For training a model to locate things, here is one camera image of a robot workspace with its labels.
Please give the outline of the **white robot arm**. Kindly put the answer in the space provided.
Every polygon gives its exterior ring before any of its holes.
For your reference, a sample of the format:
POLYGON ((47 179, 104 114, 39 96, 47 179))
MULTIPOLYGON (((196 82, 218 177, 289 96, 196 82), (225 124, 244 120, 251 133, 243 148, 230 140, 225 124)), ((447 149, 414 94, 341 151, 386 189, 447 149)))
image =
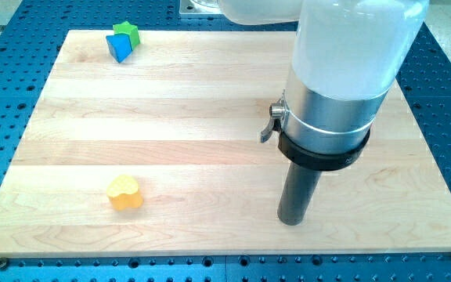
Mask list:
POLYGON ((365 138, 420 26, 428 0, 221 0, 236 24, 297 21, 283 133, 319 154, 365 138))

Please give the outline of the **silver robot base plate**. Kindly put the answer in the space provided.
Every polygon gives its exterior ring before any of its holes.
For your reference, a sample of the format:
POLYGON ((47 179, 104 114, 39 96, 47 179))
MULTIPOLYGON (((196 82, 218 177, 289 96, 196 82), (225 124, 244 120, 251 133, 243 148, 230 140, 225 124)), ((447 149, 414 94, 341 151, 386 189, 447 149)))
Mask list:
POLYGON ((218 0, 179 0, 181 16, 221 15, 218 0))

